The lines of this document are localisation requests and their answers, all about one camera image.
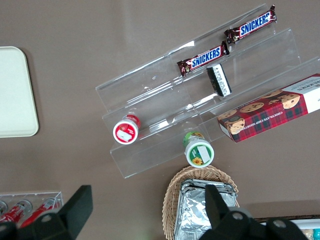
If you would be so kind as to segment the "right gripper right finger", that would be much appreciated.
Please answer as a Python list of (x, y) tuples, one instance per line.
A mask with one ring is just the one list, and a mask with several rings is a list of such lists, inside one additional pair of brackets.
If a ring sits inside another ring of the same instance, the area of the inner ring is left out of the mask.
[(239, 208), (230, 210), (214, 185), (205, 186), (205, 210), (211, 224), (201, 240), (306, 240), (296, 224), (281, 217), (265, 225)]

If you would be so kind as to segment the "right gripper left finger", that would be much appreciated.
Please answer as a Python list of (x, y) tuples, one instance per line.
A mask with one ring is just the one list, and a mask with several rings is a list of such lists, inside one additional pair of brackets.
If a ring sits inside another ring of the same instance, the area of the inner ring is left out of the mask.
[(75, 240), (93, 212), (92, 186), (82, 185), (58, 211), (46, 213), (26, 227), (0, 224), (2, 240)]

